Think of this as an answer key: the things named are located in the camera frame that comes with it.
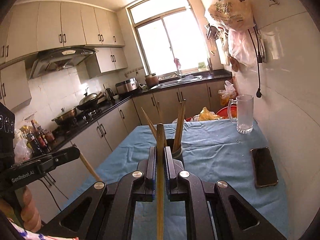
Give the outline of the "person left hand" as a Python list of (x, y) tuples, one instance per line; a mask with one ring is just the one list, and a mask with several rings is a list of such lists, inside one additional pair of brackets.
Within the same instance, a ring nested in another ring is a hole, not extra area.
[[(25, 186), (22, 192), (23, 207), (20, 217), (23, 220), (23, 228), (31, 232), (37, 232), (41, 228), (40, 214), (35, 206), (35, 202), (29, 188)], [(14, 215), (13, 208), (3, 198), (1, 198), (1, 211), (8, 218), (16, 221), (16, 216)]]

